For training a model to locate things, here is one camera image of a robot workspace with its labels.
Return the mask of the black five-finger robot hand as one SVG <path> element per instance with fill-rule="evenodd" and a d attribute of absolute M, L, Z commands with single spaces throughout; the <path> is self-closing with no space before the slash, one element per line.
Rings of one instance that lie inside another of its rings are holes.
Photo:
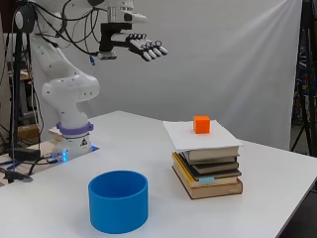
<path fill-rule="evenodd" d="M 124 41 L 113 41 L 112 44 L 114 47 L 128 49 L 145 61 L 167 55 L 167 49 L 162 45 L 162 42 L 149 40 L 146 34 L 131 33 L 126 36 Z"/>

